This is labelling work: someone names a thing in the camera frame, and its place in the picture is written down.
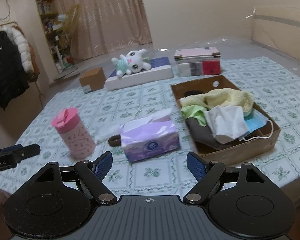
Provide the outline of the white bunny plush toy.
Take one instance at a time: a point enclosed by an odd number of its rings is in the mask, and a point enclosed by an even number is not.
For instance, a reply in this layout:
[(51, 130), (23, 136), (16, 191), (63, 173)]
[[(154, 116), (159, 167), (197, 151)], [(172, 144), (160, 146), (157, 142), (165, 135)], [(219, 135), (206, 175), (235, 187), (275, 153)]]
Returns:
[(150, 70), (152, 68), (151, 64), (143, 59), (146, 53), (146, 49), (133, 50), (126, 55), (121, 54), (119, 58), (112, 58), (111, 62), (115, 66), (116, 76), (122, 78), (124, 75), (132, 75), (142, 70)]

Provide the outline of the stack of books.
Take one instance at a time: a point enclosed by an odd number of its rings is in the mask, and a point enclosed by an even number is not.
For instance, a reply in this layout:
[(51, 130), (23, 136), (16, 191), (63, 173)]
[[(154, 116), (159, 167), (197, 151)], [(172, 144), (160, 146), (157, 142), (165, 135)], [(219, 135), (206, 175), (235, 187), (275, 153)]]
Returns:
[(216, 47), (179, 49), (174, 60), (181, 77), (199, 75), (220, 75), (221, 54)]

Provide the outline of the green microfibre cloth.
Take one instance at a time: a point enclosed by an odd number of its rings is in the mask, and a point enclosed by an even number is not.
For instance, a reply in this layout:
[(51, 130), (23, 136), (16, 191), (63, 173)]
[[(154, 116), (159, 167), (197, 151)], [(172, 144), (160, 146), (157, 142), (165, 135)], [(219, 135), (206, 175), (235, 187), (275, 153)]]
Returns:
[(185, 106), (181, 108), (181, 113), (185, 120), (194, 118), (198, 121), (200, 126), (207, 126), (205, 114), (208, 112), (207, 108), (199, 105)]

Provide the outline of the dark grey cloth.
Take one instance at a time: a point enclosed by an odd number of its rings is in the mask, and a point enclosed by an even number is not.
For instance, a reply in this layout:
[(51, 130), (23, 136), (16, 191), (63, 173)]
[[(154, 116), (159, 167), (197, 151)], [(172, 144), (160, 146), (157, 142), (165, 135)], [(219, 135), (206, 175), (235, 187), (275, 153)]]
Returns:
[(195, 118), (187, 118), (185, 122), (193, 141), (200, 146), (206, 146), (210, 149), (219, 151), (240, 144), (238, 140), (227, 144), (221, 144), (212, 136), (210, 128), (208, 126), (201, 126)]

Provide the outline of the white flat box blue top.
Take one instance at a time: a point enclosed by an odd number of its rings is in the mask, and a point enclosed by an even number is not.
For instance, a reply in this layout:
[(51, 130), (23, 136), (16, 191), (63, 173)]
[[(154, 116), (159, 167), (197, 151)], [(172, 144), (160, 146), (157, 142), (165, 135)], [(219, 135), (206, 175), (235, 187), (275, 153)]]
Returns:
[(106, 89), (112, 91), (173, 78), (172, 67), (168, 57), (150, 59), (150, 63), (152, 66), (150, 70), (142, 70), (139, 73), (124, 75), (121, 78), (116, 77), (115, 71), (113, 71), (105, 82)]

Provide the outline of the beige curtain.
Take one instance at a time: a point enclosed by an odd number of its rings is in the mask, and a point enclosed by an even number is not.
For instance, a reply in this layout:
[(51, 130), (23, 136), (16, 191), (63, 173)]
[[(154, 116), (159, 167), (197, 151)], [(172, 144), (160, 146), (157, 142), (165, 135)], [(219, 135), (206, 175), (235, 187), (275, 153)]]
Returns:
[(54, 0), (60, 13), (80, 6), (70, 51), (86, 60), (152, 42), (143, 0)]

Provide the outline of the pink lidded cup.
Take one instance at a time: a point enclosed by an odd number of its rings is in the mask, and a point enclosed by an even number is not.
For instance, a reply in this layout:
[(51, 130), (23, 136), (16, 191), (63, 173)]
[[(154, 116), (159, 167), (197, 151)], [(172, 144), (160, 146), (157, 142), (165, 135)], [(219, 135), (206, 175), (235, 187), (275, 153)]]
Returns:
[(85, 159), (95, 150), (95, 142), (83, 124), (76, 108), (61, 110), (51, 122), (76, 159)]

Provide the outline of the blue face mask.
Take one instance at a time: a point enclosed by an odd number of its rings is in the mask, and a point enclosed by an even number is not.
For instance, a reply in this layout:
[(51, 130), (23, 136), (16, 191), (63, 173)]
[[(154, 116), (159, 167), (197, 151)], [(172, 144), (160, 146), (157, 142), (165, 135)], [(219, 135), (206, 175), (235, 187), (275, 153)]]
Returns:
[[(258, 110), (256, 110), (255, 108), (251, 109), (251, 113), (249, 115), (247, 115), (245, 118), (245, 124), (248, 127), (248, 132), (245, 133), (242, 137), (239, 138), (239, 140), (243, 140), (243, 141), (251, 141), (254, 139), (269, 139), (271, 138), (271, 136), (274, 133), (274, 124), (273, 122), (265, 117), (262, 113), (260, 113)], [(265, 136), (254, 136), (252, 138), (247, 139), (246, 137), (250, 134), (252, 134), (254, 131), (258, 130), (259, 128), (262, 128), (264, 126), (266, 126), (267, 123), (270, 123), (271, 126), (271, 131), (269, 135), (265, 135)]]

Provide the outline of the yellow towel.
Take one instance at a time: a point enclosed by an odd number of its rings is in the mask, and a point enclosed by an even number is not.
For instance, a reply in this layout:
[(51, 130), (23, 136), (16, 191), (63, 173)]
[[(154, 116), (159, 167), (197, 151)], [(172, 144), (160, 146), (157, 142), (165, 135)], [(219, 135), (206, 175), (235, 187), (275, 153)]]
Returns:
[(221, 106), (241, 106), (244, 116), (248, 116), (254, 105), (254, 97), (250, 92), (236, 90), (232, 88), (213, 89), (208, 93), (189, 95), (180, 99), (183, 107), (202, 106), (208, 110)]

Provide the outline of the small closed cardboard box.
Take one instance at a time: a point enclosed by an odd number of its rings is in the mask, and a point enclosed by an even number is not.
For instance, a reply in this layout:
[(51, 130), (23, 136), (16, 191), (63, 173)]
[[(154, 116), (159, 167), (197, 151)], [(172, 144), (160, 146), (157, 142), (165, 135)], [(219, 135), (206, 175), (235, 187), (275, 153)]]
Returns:
[(83, 92), (87, 94), (103, 89), (106, 82), (106, 77), (102, 67), (97, 67), (85, 71), (79, 78), (79, 82), (82, 86)]

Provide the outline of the white cloth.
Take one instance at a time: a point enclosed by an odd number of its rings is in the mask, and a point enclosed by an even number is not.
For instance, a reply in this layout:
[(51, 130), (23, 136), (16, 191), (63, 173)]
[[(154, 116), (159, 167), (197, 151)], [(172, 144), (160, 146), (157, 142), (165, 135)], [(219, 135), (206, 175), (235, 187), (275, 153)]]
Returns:
[(248, 132), (241, 106), (216, 106), (205, 117), (212, 136), (221, 144), (232, 142)]

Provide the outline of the standing fan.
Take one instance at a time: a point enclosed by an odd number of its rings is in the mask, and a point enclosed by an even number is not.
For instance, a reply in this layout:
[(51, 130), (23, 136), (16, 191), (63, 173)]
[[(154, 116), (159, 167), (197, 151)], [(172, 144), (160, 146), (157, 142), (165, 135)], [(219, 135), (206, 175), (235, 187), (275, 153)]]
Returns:
[(72, 38), (79, 23), (81, 8), (79, 4), (74, 4), (65, 14), (58, 14), (56, 23), (60, 25), (54, 34), (54, 50), (57, 54), (56, 68), (58, 74), (53, 78), (54, 81), (62, 79), (73, 73), (76, 68), (69, 62), (68, 56), (62, 56), (62, 52), (70, 50)]

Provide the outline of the bookshelf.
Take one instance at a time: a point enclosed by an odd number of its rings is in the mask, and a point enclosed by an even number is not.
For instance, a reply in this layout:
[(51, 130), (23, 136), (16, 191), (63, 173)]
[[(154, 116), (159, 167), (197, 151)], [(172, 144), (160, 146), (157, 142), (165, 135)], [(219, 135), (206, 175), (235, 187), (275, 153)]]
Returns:
[(61, 37), (63, 24), (58, 21), (59, 12), (53, 0), (36, 0), (36, 2), (50, 54), (57, 72), (61, 73), (64, 71), (63, 51), (67, 46)]

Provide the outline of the black jacket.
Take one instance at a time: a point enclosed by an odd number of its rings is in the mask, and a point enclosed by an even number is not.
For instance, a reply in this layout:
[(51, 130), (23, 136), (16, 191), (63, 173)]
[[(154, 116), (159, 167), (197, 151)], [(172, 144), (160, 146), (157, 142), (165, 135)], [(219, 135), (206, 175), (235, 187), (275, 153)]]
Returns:
[(21, 63), (20, 53), (5, 31), (0, 31), (0, 107), (21, 96), (29, 84)]

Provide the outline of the plastic wrapped headboard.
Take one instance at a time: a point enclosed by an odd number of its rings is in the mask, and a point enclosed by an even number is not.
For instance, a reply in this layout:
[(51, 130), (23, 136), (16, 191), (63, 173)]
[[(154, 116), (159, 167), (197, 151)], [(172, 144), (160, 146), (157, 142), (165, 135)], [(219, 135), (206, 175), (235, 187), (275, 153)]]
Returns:
[(252, 39), (300, 61), (300, 8), (254, 7)]

